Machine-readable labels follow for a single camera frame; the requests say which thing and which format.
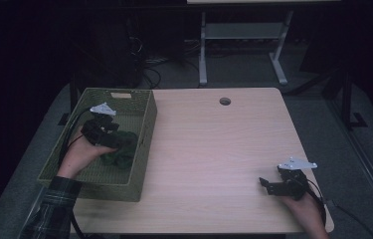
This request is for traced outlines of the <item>black metal stand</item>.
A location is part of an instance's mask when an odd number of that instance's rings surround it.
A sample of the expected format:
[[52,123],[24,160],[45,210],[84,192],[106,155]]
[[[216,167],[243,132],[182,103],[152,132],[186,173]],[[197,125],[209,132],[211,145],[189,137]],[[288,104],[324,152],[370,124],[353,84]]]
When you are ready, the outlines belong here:
[[74,111],[77,103],[78,103],[78,88],[77,88],[77,82],[76,77],[72,76],[70,83],[69,83],[69,92],[70,92],[70,111],[68,113],[64,113],[61,116],[61,119],[59,121],[59,125],[66,125],[69,121],[69,118]]
[[355,127],[367,127],[367,122],[360,113],[354,113],[351,109],[353,81],[348,72],[343,69],[335,69],[328,77],[327,84],[322,91],[322,96],[330,101],[335,101],[341,95],[341,106],[338,115],[348,130]]

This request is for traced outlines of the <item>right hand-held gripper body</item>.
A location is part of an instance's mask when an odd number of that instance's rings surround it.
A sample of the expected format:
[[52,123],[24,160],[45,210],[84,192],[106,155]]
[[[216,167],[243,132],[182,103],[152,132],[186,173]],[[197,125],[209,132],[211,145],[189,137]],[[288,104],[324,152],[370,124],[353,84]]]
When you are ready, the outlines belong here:
[[290,157],[286,162],[278,165],[278,172],[282,182],[274,186],[276,196],[290,196],[293,200],[299,200],[310,191],[308,179],[303,173],[304,169],[317,168],[315,162]]

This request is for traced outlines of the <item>green sock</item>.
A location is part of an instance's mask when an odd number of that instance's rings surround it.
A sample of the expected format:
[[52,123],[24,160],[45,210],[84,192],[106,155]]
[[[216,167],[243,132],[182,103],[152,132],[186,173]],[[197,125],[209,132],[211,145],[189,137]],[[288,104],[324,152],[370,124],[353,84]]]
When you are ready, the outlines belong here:
[[119,131],[116,134],[118,147],[125,150],[135,150],[138,136],[132,131]]
[[132,167],[135,156],[133,146],[125,146],[114,152],[105,153],[100,157],[104,165],[113,165],[119,169],[129,169]]

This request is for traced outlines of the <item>person's left hand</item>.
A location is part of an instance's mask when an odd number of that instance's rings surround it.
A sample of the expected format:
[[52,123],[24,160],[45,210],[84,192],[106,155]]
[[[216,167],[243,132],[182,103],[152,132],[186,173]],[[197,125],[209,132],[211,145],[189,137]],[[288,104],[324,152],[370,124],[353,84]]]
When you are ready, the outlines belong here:
[[63,178],[75,179],[95,159],[114,151],[115,148],[92,145],[83,135],[77,136],[69,146],[57,175]]

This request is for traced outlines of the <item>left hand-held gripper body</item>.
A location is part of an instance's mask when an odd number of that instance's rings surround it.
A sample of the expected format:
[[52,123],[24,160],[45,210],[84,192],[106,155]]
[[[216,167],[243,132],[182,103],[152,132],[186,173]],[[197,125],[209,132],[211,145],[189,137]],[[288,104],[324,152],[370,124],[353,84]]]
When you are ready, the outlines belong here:
[[89,143],[110,148],[121,148],[125,145],[124,138],[117,134],[119,124],[113,121],[116,110],[103,103],[91,107],[89,112],[93,118],[87,120],[81,130]]

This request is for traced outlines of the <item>green woven basket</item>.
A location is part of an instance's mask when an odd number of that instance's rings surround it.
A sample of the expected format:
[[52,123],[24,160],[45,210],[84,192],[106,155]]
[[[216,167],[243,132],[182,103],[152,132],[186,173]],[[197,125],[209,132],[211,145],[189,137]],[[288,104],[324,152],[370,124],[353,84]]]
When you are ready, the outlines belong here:
[[60,168],[71,140],[82,130],[84,123],[91,120],[91,107],[107,103],[116,116],[118,131],[132,131],[138,141],[132,167],[119,169],[104,165],[100,157],[95,159],[77,176],[82,184],[80,198],[130,201],[140,200],[151,145],[157,106],[151,90],[87,88],[72,112],[67,125],[45,163],[38,181],[49,185]]

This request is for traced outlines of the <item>person's right hand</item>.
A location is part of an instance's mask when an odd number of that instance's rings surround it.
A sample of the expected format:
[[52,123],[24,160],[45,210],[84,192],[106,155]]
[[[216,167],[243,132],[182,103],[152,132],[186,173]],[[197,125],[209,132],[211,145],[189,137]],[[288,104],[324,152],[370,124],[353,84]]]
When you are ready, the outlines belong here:
[[305,233],[326,232],[317,203],[309,194],[305,193],[299,200],[281,196],[280,201],[290,210]]

